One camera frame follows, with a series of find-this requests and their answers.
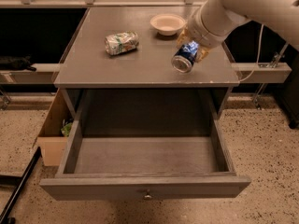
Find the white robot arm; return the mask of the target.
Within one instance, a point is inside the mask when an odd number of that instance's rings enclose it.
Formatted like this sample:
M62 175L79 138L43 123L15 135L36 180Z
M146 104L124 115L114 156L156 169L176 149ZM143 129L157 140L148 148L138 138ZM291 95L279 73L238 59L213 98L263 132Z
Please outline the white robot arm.
M237 27L256 21L299 49L299 0L207 0L187 19L177 46L199 44L196 60L205 59Z

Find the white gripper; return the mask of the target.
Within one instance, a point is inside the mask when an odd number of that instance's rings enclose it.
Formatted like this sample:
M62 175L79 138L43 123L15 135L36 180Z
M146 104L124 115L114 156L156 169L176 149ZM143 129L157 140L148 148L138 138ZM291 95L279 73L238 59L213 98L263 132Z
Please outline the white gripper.
M196 9L188 18L185 27L178 36L177 47L194 40L200 44L195 61L200 63L211 51L220 45L234 30L234 23L223 13L210 13L206 7Z

